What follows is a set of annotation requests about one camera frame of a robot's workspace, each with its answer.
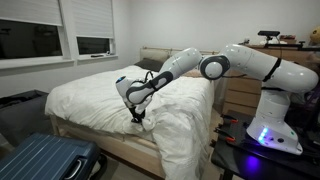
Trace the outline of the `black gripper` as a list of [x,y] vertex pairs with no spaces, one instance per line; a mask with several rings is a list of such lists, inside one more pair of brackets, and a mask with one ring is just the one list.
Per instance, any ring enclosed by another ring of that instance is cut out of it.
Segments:
[[136,113],[134,108],[130,108],[130,112],[133,116],[132,118],[133,123],[141,123],[143,118],[145,117],[145,112]]

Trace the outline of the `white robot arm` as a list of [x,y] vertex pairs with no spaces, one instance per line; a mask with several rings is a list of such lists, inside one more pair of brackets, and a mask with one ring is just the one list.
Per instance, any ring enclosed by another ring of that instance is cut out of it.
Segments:
[[193,47],[187,48],[167,59],[152,79],[118,78],[115,85],[132,114],[132,121],[142,122],[152,95],[194,68],[208,80],[223,78],[228,70],[234,69],[241,76],[261,81],[259,104],[246,133],[264,147],[295,155],[303,153],[298,135],[284,119],[290,105],[289,95],[315,88],[317,73],[243,45],[228,44],[215,55],[203,55]]

